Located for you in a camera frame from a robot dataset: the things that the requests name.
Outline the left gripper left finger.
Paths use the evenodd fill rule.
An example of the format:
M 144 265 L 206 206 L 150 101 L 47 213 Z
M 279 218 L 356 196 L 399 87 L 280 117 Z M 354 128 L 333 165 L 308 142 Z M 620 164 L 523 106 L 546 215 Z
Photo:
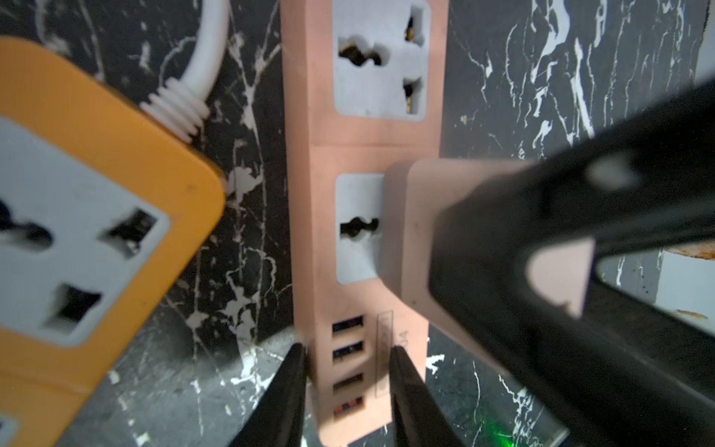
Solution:
M 305 424 L 307 360 L 305 347 L 293 344 L 231 447 L 301 446 Z

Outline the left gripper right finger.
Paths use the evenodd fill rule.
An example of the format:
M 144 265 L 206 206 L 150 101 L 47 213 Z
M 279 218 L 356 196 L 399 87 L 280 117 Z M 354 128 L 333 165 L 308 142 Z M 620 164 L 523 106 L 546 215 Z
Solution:
M 463 446 L 402 346 L 391 349 L 389 380 L 396 446 Z

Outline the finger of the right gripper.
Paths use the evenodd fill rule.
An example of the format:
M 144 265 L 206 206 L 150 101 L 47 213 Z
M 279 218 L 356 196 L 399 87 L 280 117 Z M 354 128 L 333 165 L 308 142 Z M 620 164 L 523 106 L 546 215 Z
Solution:
M 591 446 L 711 446 L 714 339 L 586 274 L 597 313 L 541 298 L 527 266 L 590 238 L 593 259 L 714 236 L 714 86 L 477 187 L 436 222 L 428 288 L 471 339 Z

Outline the orange power strip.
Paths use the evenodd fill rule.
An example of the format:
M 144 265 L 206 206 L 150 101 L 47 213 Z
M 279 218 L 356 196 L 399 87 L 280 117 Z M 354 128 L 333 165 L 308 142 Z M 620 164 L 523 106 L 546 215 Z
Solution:
M 51 446 L 216 226 L 222 175 L 63 57 L 1 39 L 1 443 Z

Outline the pink power strip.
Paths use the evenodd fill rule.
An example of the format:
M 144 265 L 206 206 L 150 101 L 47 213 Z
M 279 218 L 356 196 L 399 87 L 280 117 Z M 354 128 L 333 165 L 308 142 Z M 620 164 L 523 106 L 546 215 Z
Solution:
M 280 5 L 294 331 L 309 355 L 320 442 L 392 419 L 388 365 L 426 365 L 428 321 L 379 278 L 387 170 L 436 158 L 449 5 Z

